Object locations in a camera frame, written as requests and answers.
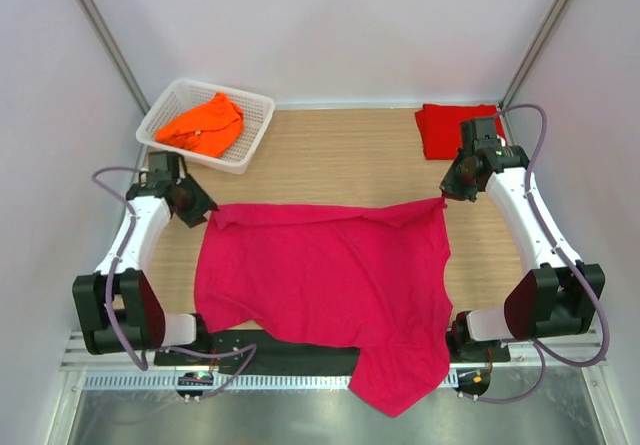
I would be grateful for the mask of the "magenta pink t-shirt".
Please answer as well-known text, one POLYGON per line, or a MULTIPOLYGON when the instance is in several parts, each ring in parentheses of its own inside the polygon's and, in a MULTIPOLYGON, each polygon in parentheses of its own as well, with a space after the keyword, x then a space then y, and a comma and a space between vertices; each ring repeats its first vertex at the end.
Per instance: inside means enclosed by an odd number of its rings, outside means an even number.
POLYGON ((196 311, 291 343, 355 347, 350 390, 395 417, 450 369, 445 201, 383 208, 228 204, 206 229, 196 311))

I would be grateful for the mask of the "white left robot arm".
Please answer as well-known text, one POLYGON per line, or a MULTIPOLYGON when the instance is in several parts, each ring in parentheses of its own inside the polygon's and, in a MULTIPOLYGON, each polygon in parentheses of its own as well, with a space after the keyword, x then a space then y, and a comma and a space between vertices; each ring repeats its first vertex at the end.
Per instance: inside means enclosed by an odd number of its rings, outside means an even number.
POLYGON ((125 352, 147 367, 145 353, 177 347, 191 365, 212 351, 196 314, 163 310, 147 271, 159 238, 172 218, 193 228, 207 221, 217 204, 188 173, 184 157, 152 152, 147 167, 105 167, 92 182, 116 198, 125 214, 113 244, 93 273, 76 277, 73 300, 87 351, 92 355, 125 352))

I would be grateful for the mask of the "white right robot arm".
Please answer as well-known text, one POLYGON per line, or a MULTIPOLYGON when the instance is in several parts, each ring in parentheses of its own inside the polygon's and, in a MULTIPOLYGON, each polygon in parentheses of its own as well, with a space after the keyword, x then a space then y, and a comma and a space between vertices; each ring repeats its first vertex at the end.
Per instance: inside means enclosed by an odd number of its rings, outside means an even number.
POLYGON ((597 313, 605 285, 598 264, 567 243, 539 193, 520 146, 499 138, 492 118, 460 125, 461 147, 443 178, 444 197, 475 201, 486 193, 507 224, 523 277, 500 306, 460 312, 447 334, 453 354, 472 361, 508 341, 582 335, 597 313))

